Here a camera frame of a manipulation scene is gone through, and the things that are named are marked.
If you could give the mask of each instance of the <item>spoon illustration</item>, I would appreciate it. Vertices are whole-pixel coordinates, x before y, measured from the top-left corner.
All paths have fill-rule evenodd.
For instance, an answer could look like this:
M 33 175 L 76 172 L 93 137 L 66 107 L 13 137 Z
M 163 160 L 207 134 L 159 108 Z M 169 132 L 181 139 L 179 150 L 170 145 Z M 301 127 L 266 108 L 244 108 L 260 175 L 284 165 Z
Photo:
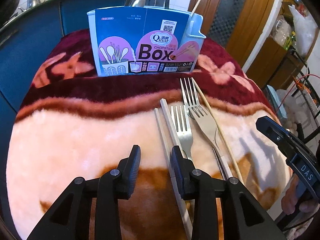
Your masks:
M 100 47 L 100 51 L 101 51 L 101 53 L 103 54 L 103 56 L 105 57 L 105 59 L 108 61 L 108 63 L 111 64 L 110 61 L 109 61 L 109 59 L 108 59 L 108 56 L 107 56 L 105 50 L 103 49 L 103 47 Z
M 123 58 L 125 55 L 127 55 L 128 51 L 129 51 L 128 48 L 124 48 L 124 49 L 123 49 L 122 55 L 121 55 L 121 58 L 120 58 L 120 62 L 121 62 L 122 58 Z
M 108 46 L 107 47 L 107 52 L 108 52 L 108 54 L 110 55 L 110 57 L 111 57 L 111 61 L 112 61 L 112 63 L 113 63 L 113 55 L 115 54 L 115 49 L 113 48 L 113 47 L 111 47 L 111 46 Z

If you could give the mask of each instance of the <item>screw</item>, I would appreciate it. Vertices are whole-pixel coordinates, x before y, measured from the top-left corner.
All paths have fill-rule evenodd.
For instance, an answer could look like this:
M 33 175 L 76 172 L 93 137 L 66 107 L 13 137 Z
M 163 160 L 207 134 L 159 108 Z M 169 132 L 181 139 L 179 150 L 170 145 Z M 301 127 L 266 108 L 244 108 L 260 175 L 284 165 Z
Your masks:
M 229 179 L 229 181 L 230 181 L 232 184 L 238 184 L 239 179 L 237 179 L 237 178 L 235 178 L 235 177 L 231 177 L 231 178 Z
M 113 170 L 110 171 L 110 174 L 111 174 L 112 176 L 117 176 L 119 173 L 120 173 L 120 171 L 117 170 L 117 169 L 113 169 Z
M 195 176 L 199 176 L 199 175 L 201 175 L 201 170 L 198 170 L 198 169 L 194 169 L 193 171 L 192 171 L 192 174 L 193 175 L 195 175 Z
M 83 178 L 81 178 L 81 177 L 75 178 L 74 182 L 76 184 L 81 184 L 83 182 Z

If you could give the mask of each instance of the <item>fuzzy blanket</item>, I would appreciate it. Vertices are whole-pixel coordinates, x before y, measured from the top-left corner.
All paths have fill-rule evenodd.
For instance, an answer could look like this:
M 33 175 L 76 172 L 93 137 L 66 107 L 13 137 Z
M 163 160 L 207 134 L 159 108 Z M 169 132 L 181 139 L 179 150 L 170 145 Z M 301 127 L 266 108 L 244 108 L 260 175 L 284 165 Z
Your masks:
M 63 37 L 40 66 L 13 127 L 6 177 L 22 239 L 75 177 L 100 177 L 128 157 L 134 144 L 141 147 L 141 163 L 132 198 L 119 201 L 123 239 L 186 239 L 153 112 L 161 98 L 169 106 L 183 104 L 181 77 L 199 84 L 246 187 L 265 209 L 271 207 L 292 173 L 255 122 L 265 115 L 278 120 L 261 90 L 221 46 L 206 39 L 192 74 L 101 78 L 89 31 L 81 30 Z M 191 129 L 196 168 L 220 178 L 212 148 L 193 122 Z M 226 151 L 221 141 L 218 145 Z M 221 211 L 219 225 L 223 239 Z

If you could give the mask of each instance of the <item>pink flower pattern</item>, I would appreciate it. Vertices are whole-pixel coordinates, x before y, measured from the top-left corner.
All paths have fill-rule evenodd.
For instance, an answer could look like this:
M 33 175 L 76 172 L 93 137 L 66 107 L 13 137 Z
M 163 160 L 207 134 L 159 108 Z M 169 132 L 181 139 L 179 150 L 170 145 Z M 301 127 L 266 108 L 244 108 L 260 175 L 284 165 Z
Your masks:
M 232 62 L 228 61 L 221 68 L 218 68 L 217 65 L 215 65 L 215 63 L 212 62 L 212 60 L 208 56 L 200 54 L 198 56 L 197 63 L 201 68 L 205 69 L 210 73 L 212 80 L 217 85 L 225 85 L 229 82 L 231 78 L 233 78 L 239 84 L 247 88 L 250 92 L 255 93 L 246 75 L 244 75 L 245 76 L 244 78 L 234 74 L 236 67 Z

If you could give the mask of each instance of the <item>fork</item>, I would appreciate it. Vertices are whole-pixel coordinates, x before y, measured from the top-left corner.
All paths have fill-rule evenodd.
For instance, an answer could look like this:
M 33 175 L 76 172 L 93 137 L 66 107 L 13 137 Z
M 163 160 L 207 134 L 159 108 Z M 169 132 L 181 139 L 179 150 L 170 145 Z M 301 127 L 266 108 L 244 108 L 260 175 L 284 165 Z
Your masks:
M 174 115 L 174 108 L 171 106 L 171 118 L 176 129 L 179 141 L 181 143 L 182 150 L 185 152 L 187 158 L 192 160 L 191 158 L 191 146 L 193 144 L 193 136 L 191 132 L 189 117 L 187 113 L 186 106 L 183 106 L 184 114 L 182 113 L 182 108 L 180 106 L 180 113 L 178 111 L 178 107 L 175 107 L 176 116 Z
M 218 127 L 215 120 L 213 119 L 211 114 L 202 106 L 192 106 L 190 108 L 190 112 L 204 136 L 210 141 L 213 150 L 215 151 L 215 155 L 216 157 L 218 157 L 218 164 L 222 166 L 225 175 L 227 176 L 227 178 L 233 177 L 228 165 L 228 161 L 217 145 Z
M 200 103 L 199 103 L 198 94 L 197 94 L 196 87 L 195 87 L 193 80 L 191 78 L 187 78 L 187 79 L 188 79 L 188 83 L 189 83 L 189 89 L 188 89 L 186 78 L 184 78 L 184 84 L 185 84 L 186 88 L 184 89 L 184 87 L 183 87 L 182 78 L 180 78 L 180 84 L 181 84 L 181 90 L 182 90 L 183 103 L 186 106 L 187 110 L 189 111 L 190 107 L 199 106 Z

